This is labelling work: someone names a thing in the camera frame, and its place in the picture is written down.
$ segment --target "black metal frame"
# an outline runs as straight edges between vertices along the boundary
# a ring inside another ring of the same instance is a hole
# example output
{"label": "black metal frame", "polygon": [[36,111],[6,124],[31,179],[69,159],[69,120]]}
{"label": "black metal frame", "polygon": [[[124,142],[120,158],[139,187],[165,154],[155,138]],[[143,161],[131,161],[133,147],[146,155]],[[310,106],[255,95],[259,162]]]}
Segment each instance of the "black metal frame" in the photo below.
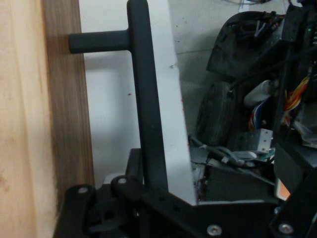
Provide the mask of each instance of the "black metal frame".
{"label": "black metal frame", "polygon": [[131,51],[142,150],[131,150],[126,175],[111,185],[70,188],[54,238],[316,237],[317,169],[299,178],[277,215],[275,204],[191,206],[168,193],[148,5],[127,6],[128,30],[75,34],[69,44],[72,53]]}

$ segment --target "wooden board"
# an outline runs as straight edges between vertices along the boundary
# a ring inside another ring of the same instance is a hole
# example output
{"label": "wooden board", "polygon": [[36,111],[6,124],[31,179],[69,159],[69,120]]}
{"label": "wooden board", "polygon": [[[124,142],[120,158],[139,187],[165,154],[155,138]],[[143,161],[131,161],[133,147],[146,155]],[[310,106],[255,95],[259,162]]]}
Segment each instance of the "wooden board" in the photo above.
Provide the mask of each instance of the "wooden board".
{"label": "wooden board", "polygon": [[52,237],[65,189],[93,183],[79,21],[77,0],[0,0],[0,237]]}
{"label": "wooden board", "polygon": [[68,35],[81,32],[78,0],[45,0],[49,88],[58,200],[74,184],[94,183],[84,56]]}

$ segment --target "white panel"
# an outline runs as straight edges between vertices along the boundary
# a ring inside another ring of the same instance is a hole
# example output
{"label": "white panel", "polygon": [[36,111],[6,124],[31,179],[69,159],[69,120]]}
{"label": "white panel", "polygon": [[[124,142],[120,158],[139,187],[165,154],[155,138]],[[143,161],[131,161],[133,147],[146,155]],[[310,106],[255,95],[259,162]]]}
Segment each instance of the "white panel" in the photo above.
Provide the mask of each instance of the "white panel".
{"label": "white panel", "polygon": [[[196,204],[167,0],[149,0],[168,186]],[[83,32],[126,29],[126,0],[80,0]],[[124,173],[140,147],[132,60],[128,52],[85,54],[96,185]]]}

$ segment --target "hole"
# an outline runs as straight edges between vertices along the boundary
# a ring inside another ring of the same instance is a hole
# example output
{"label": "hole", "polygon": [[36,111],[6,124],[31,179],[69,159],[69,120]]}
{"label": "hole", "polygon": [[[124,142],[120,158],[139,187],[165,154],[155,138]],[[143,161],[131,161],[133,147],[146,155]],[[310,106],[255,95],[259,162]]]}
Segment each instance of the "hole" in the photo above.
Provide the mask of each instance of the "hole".
{"label": "hole", "polygon": [[114,218],[114,213],[112,211],[106,211],[104,214],[104,219],[105,220],[110,220]]}
{"label": "hole", "polygon": [[178,206],[175,206],[175,205],[174,205],[173,209],[174,209],[175,212],[179,212],[180,211],[180,208]]}

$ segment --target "tire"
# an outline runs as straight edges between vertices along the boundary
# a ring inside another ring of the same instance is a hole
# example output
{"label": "tire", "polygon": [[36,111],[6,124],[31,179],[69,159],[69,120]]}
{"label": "tire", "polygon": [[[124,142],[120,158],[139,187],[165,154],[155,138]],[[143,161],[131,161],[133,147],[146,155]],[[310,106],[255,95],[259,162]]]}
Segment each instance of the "tire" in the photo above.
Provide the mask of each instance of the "tire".
{"label": "tire", "polygon": [[205,94],[196,121],[196,136],[206,145],[224,146],[235,110],[235,94],[230,84],[214,82]]}

